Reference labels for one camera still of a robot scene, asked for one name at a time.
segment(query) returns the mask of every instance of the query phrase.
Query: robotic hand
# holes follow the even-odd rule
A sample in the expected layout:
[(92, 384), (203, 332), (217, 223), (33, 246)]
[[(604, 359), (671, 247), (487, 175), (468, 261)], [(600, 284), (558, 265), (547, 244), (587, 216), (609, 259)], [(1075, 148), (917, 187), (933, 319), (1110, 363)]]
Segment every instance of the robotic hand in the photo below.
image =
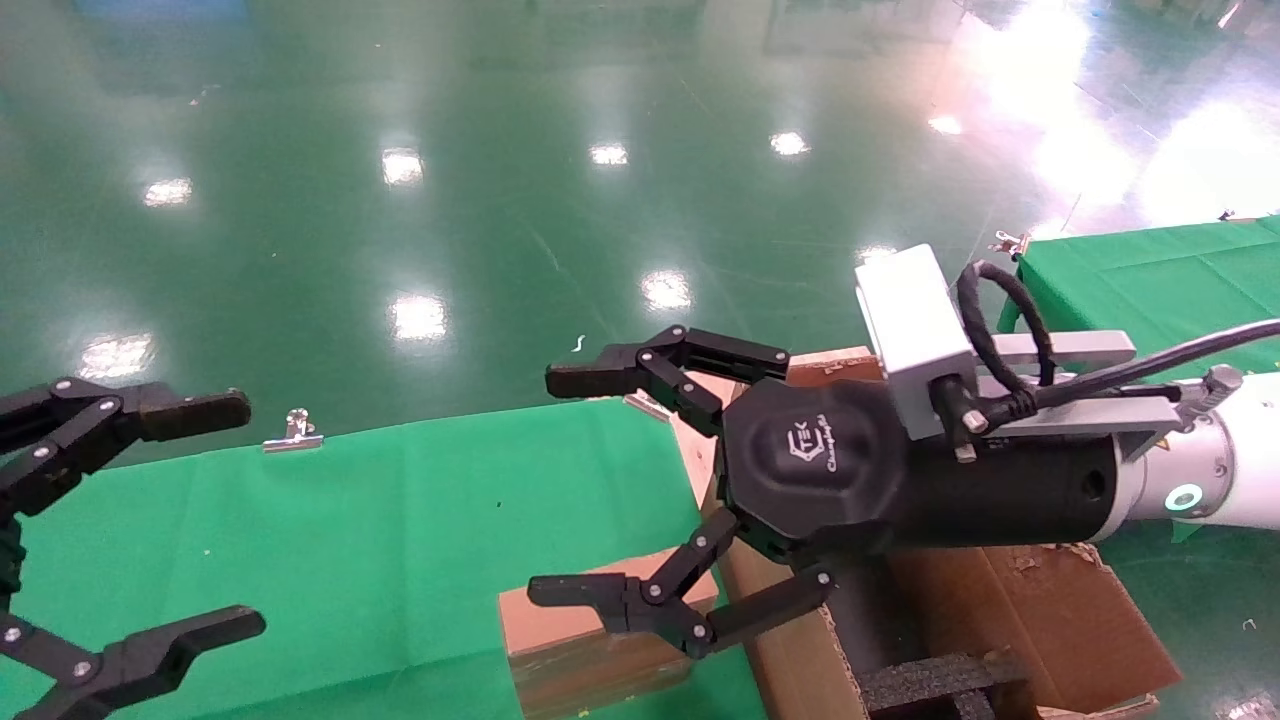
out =
[(244, 425), (239, 391), (179, 397), (160, 383), (118, 389), (77, 378), (0, 397), (0, 655), (54, 680), (15, 720), (99, 720), (173, 692), (202, 652), (261, 634), (266, 624), (233, 606), (134, 633), (91, 652), (9, 612), (27, 551), (17, 514), (36, 516), (134, 441), (163, 442)]
[[(1261, 506), (1280, 506), (1280, 448), (1265, 439), (1280, 419), (1275, 375), (1216, 366), (1202, 383), (1121, 384), (1280, 334), (1280, 320), (1134, 360), (1123, 332), (1051, 336), (1025, 290), (1001, 273), (966, 269), (957, 318), (928, 246), (859, 268), (884, 382), (792, 387), (786, 351), (680, 325), (608, 346), (590, 365), (548, 368), (556, 397), (644, 389), (717, 437), (724, 507), (652, 578), (535, 577), (530, 600), (590, 606), (609, 632), (655, 633), (698, 659), (817, 609), (833, 585), (833, 557), (1097, 541), (1144, 518), (1280, 527)], [(1030, 336), (975, 327), (979, 278), (1010, 292)], [(979, 377), (979, 360), (989, 375)], [(1033, 363), (1039, 387), (1010, 370)], [(1060, 375), (1062, 364), (1096, 370)], [(750, 387), (722, 407), (681, 368)], [(681, 597), (735, 538), (796, 574), (703, 618)]]

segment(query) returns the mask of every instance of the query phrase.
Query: cardboard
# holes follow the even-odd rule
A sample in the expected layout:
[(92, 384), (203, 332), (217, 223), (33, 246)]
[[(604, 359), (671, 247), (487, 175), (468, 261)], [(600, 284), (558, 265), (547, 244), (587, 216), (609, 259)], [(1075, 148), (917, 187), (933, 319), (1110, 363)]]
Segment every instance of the cardboard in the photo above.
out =
[[(787, 382), (879, 380), (865, 348), (796, 356)], [(708, 382), (726, 404), (744, 386)], [(672, 419), (703, 514), (716, 507), (714, 441)], [(1052, 720), (1132, 720), (1158, 705), (1148, 693), (1181, 679), (1124, 585), (1085, 544), (931, 550), (891, 559), (931, 652), (983, 656), (1005, 648), (1025, 665), (1039, 715)], [(730, 601), (790, 577), (745, 543), (721, 560)], [(748, 643), (773, 720), (864, 719), (856, 682), (823, 614), (809, 614)], [(1125, 703), (1121, 707), (1112, 707)]]
[[(632, 557), (591, 573), (648, 578), (675, 551)], [(685, 593), (699, 612), (716, 606), (716, 579), (703, 575)], [(539, 607), (525, 588), (498, 596), (507, 661), (526, 720), (554, 720), (669, 688), (692, 661), (650, 634), (609, 635), (590, 607)]]

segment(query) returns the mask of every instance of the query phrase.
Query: green table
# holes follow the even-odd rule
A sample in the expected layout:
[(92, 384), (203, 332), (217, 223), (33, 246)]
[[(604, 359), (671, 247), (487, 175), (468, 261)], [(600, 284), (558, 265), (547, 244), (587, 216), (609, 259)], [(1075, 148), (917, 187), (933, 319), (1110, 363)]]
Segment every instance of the green table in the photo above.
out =
[[(669, 427), (576, 402), (244, 447), (93, 475), (26, 523), (14, 611), (87, 647), (247, 603), (134, 720), (518, 719), (497, 594), (655, 552), (699, 521)], [(0, 660), (0, 717), (49, 685)], [(764, 719), (741, 650), (593, 717)]]
[[(1280, 316), (1280, 217), (1036, 242), (1018, 275), (1052, 331), (1123, 329), (1139, 352)], [(1005, 304), (997, 328), (1012, 332)], [(1155, 379), (1230, 363), (1280, 368), (1280, 340), (1254, 342)]]
[[(1051, 331), (1123, 329), (1149, 354), (1280, 316), (1280, 218), (1038, 242), (1018, 269)], [(1001, 332), (1014, 319), (1006, 307)], [(1275, 372), (1277, 360), (1280, 341), (1256, 342), (1155, 379), (1215, 363)], [(1101, 551), (1187, 676), (1160, 693), (1161, 720), (1280, 700), (1280, 534), (1208, 527), (1171, 543), (1170, 523), (1142, 523)]]

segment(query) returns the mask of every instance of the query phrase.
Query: green cloth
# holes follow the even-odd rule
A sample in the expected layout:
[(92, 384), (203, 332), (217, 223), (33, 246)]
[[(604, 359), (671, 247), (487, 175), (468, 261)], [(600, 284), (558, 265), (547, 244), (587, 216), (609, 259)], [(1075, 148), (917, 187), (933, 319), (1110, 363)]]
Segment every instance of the green cloth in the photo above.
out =
[[(518, 719), (497, 594), (689, 538), (671, 428), (618, 401), (104, 471), (24, 523), (14, 612), (90, 648), (227, 605), (268, 632), (128, 719)], [(0, 717), (44, 676), (0, 659)], [(742, 651), (591, 717), (764, 719)]]
[[(1018, 264), (1051, 331), (1121, 329), (1140, 354), (1280, 318), (1280, 218), (1034, 242)], [(1012, 332), (1005, 305), (1000, 332)], [(1156, 375), (1194, 378), (1217, 363), (1280, 368), (1280, 340), (1253, 342)]]

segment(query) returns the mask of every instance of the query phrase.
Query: glossy floor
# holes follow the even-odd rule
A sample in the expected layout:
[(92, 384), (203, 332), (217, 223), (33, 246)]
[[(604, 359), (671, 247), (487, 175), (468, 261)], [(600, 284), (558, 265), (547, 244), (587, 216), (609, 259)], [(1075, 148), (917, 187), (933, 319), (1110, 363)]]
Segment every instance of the glossy floor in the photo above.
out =
[(137, 461), (276, 437), (296, 406), (344, 433), (545, 402), (547, 363), (673, 322), (864, 343), (852, 266), (876, 254), (928, 242), (954, 275), (997, 229), (1280, 206), (1277, 19), (4, 0), (0, 389), (253, 400), (252, 427)]

